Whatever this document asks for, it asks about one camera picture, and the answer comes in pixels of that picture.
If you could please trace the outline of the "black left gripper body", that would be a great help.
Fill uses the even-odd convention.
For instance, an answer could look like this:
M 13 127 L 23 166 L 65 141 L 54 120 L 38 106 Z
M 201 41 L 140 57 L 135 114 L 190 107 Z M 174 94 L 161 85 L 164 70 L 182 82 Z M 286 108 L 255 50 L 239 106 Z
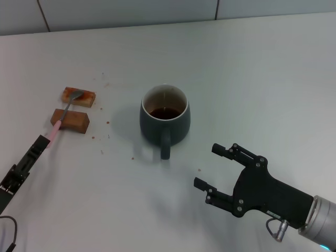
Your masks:
M 2 213 L 12 200 L 13 195 L 4 189 L 0 189 L 0 213 Z

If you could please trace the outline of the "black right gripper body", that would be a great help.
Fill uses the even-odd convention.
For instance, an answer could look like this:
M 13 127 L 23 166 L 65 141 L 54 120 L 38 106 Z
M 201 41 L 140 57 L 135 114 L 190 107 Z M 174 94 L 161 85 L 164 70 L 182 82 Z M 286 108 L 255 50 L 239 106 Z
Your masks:
M 240 161 L 245 168 L 233 190 L 232 214 L 236 217 L 250 210 L 258 210 L 278 220 L 287 220 L 298 229 L 304 225 L 313 197 L 273 178 L 267 160 Z

